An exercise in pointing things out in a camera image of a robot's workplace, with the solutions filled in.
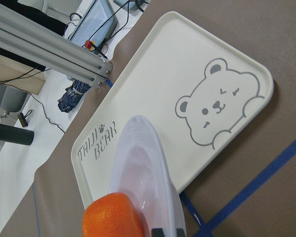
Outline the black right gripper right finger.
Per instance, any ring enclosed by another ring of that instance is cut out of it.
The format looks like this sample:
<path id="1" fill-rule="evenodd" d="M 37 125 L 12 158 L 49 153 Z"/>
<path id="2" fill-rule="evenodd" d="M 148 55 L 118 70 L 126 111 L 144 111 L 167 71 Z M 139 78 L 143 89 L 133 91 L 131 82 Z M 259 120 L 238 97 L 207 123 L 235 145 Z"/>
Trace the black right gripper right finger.
<path id="1" fill-rule="evenodd" d="M 176 228 L 176 237 L 185 237 L 185 231 L 182 228 Z"/>

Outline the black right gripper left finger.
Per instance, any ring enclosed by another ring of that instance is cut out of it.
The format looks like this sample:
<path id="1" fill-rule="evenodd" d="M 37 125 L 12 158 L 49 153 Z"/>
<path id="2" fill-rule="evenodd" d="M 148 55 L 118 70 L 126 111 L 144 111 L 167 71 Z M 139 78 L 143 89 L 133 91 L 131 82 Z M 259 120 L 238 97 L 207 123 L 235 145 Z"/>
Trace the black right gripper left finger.
<path id="1" fill-rule="evenodd" d="M 154 228 L 151 230 L 152 237 L 164 237 L 164 231 L 162 228 Z"/>

